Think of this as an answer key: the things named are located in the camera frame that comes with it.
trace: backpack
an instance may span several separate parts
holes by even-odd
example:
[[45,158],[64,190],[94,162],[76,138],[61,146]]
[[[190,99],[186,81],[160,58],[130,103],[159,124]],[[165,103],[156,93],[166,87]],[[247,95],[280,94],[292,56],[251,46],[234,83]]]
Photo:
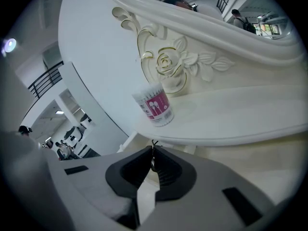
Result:
[[246,19],[246,22],[244,22],[242,19],[240,18],[237,18],[238,20],[240,20],[242,23],[243,23],[243,29],[248,31],[248,32],[251,32],[251,33],[254,33],[254,34],[257,34],[256,33],[256,28],[254,27],[254,25],[252,25],[250,22],[248,22],[247,18],[245,17]]

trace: cotton swab container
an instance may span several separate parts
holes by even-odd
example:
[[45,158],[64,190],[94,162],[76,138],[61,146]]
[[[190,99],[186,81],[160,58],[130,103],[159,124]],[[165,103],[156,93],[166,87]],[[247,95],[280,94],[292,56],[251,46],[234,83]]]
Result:
[[174,113],[161,83],[151,83],[132,96],[155,127],[172,121]]

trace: ceiling light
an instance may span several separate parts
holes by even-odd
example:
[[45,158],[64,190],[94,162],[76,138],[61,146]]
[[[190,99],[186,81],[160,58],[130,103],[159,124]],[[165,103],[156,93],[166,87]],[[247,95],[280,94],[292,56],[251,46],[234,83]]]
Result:
[[14,50],[16,47],[16,40],[13,38],[10,38],[8,41],[5,42],[4,44],[4,50],[9,53],[12,50]]

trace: white pillar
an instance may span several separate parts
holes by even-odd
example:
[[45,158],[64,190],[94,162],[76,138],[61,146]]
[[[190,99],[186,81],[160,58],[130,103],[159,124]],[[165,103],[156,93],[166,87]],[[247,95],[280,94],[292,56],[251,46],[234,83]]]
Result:
[[63,99],[60,96],[58,96],[54,100],[57,102],[57,104],[59,105],[59,108],[64,112],[64,115],[72,123],[72,125],[75,127],[80,126],[80,123],[74,117],[73,113],[68,109]]

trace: black rectangle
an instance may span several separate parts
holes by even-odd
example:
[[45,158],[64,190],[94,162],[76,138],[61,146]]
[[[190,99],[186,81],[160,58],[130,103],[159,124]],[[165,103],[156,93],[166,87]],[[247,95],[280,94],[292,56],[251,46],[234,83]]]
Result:
[[67,168],[64,171],[66,172],[67,175],[71,175],[71,174],[75,174],[75,173],[79,173],[81,171],[85,171],[89,169],[87,166],[78,166],[78,167],[71,167],[71,168]]
[[249,226],[262,217],[258,210],[235,187],[224,189],[222,192],[246,226]]

